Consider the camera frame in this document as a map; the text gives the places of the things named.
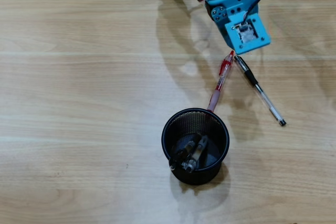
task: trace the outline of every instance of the pen clip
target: pen clip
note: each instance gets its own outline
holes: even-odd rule
[[[231,62],[229,62],[229,61],[226,60],[227,57],[229,57],[229,56],[233,57],[234,53],[235,53],[234,51],[231,51],[231,53],[228,56],[226,56],[225,59],[223,60],[222,65],[220,66],[220,70],[219,70],[219,75],[220,76],[223,74],[225,66],[227,64],[231,64]]]

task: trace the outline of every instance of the pen tip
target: pen tip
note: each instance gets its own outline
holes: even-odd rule
[[[286,123],[285,120],[281,120],[281,121],[280,121],[280,125],[281,125],[282,127],[284,127],[286,124],[287,124],[287,123]]]

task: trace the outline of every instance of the pen grip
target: pen grip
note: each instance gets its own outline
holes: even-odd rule
[[[246,78],[249,80],[249,82],[252,84],[252,86],[255,86],[256,84],[258,84],[258,81],[254,77],[251,70],[247,70],[244,74],[245,74]]]

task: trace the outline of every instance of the pen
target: pen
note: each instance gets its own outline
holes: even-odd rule
[[[197,148],[193,153],[193,155],[191,156],[191,158],[187,162],[183,163],[184,169],[188,173],[192,173],[196,168],[197,162],[201,157],[201,154],[203,153],[207,143],[208,143],[208,136],[203,136],[202,139],[199,141]]]
[[[231,53],[225,57],[225,59],[222,62],[222,65],[220,66],[220,70],[219,70],[219,81],[217,83],[217,87],[214,91],[214,93],[212,94],[211,98],[210,98],[210,103],[209,106],[207,108],[207,110],[214,112],[215,107],[217,105],[217,102],[219,100],[219,96],[220,96],[220,92],[222,90],[223,84],[225,82],[225,79],[227,77],[227,75],[230,72],[231,66],[232,66],[232,62],[233,62],[233,55],[234,55],[234,51],[231,51]]]
[[[170,169],[175,170],[177,165],[181,165],[183,162],[185,162],[200,140],[201,136],[198,134],[194,137],[194,139],[190,140],[183,149],[172,155],[172,157],[169,159]]]
[[[275,108],[274,104],[269,100],[268,96],[266,95],[266,93],[264,92],[264,90],[261,88],[261,86],[259,85],[257,79],[254,77],[252,71],[247,66],[247,64],[244,62],[244,60],[242,59],[242,57],[236,55],[235,56],[235,60],[240,65],[240,67],[243,70],[246,78],[249,80],[249,82],[252,84],[252,86],[256,87],[256,89],[260,93],[260,95],[263,98],[263,100],[267,103],[267,105],[269,107],[269,110],[272,112],[272,114],[274,115],[274,117],[278,120],[278,122],[280,123],[280,125],[281,126],[285,126],[286,122],[285,122],[284,118],[280,115],[279,111]]]

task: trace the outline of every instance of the black pen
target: black pen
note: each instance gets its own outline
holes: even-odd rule
[[[235,60],[240,65],[240,67],[243,70],[246,78],[249,80],[249,82],[252,84],[252,86],[256,87],[256,89],[260,93],[260,95],[263,98],[263,100],[267,103],[267,105],[269,107],[269,110],[272,112],[272,114],[274,115],[274,117],[278,120],[278,122],[280,123],[280,125],[281,126],[285,126],[286,122],[285,122],[284,118],[281,116],[281,114],[279,113],[279,111],[275,108],[274,104],[269,100],[268,96],[266,95],[266,93],[264,92],[264,90],[261,88],[261,86],[258,84],[257,79],[254,77],[252,71],[247,66],[247,64],[244,62],[244,60],[242,59],[242,57],[236,55],[235,56]]]

